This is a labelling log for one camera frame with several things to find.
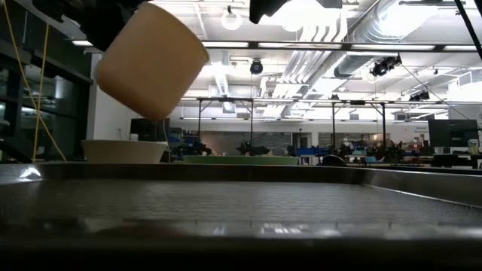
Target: track light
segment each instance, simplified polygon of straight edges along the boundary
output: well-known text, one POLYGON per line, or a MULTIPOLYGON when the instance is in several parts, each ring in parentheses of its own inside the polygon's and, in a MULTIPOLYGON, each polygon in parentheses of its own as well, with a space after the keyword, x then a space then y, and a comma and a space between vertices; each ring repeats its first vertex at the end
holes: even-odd
POLYGON ((401 64, 400 54, 397 56, 385 57, 382 61, 375 62, 375 66, 370 70, 374 77, 384 76, 401 64))
POLYGON ((430 100, 430 95, 428 91, 423 91, 422 93, 413 95, 408 99, 409 102, 419 102, 426 100, 430 100))

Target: monitor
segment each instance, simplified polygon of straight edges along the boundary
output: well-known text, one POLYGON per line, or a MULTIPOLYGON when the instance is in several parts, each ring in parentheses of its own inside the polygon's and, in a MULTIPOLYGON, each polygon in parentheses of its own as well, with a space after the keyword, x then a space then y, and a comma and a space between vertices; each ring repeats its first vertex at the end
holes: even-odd
POLYGON ((478 140, 476 120, 429 120, 432 147, 468 147, 469 140, 478 140))

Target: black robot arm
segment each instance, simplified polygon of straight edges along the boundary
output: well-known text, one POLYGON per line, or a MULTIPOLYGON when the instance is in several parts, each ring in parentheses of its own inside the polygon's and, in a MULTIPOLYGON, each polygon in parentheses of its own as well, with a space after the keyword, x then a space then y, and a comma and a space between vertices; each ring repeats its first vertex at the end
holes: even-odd
MULTIPOLYGON (((34 6, 54 20, 62 15, 79 24, 87 40, 105 51, 122 30, 137 7, 145 0, 32 0, 34 6)), ((251 0, 249 19, 259 23, 263 15, 272 16, 288 0, 251 0)))

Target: black metal pole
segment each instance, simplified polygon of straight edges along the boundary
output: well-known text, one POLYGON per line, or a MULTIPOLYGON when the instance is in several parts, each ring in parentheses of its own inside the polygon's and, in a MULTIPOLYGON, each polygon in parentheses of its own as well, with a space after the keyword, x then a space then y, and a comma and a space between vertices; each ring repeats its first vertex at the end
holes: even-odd
POLYGON ((254 141, 253 141, 253 114, 255 111, 253 110, 255 108, 255 102, 251 101, 251 148, 253 148, 254 141))
POLYGON ((385 103, 382 105, 382 125, 383 125, 383 150, 386 150, 386 120, 385 120, 385 103))
POLYGON ((335 133, 336 133, 335 125, 334 125, 334 115, 335 115, 335 113, 334 113, 334 103, 331 104, 331 111, 332 111, 332 113, 333 113, 333 115, 332 115, 332 119, 333 119, 333 137, 331 138, 331 144, 332 144, 332 146, 333 146, 333 149, 335 150, 335 149, 337 148, 337 146, 335 146, 335 143, 336 143, 336 142, 335 142, 335 140, 334 140, 334 135, 335 135, 335 133))
POLYGON ((480 59, 482 59, 482 47, 480 47, 480 42, 479 39, 477 38, 477 34, 475 33, 474 27, 472 26, 472 23, 470 22, 470 19, 468 18, 467 12, 465 12, 464 5, 460 0, 455 0, 455 4, 457 5, 457 8, 459 9, 460 16, 462 16, 462 19, 464 20, 465 26, 467 27, 468 33, 470 34, 470 37, 472 38, 472 41, 474 42, 475 49, 477 50, 477 53, 479 54, 480 59))
POLYGON ((199 120, 197 121, 197 141, 201 143, 201 103, 203 101, 199 100, 199 120))

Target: white bowl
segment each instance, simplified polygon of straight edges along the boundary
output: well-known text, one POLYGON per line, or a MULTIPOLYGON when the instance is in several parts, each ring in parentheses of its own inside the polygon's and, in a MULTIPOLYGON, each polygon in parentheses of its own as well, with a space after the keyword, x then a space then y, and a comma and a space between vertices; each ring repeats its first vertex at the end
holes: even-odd
POLYGON ((159 163, 166 150, 165 142, 120 140, 83 140, 89 163, 159 163))

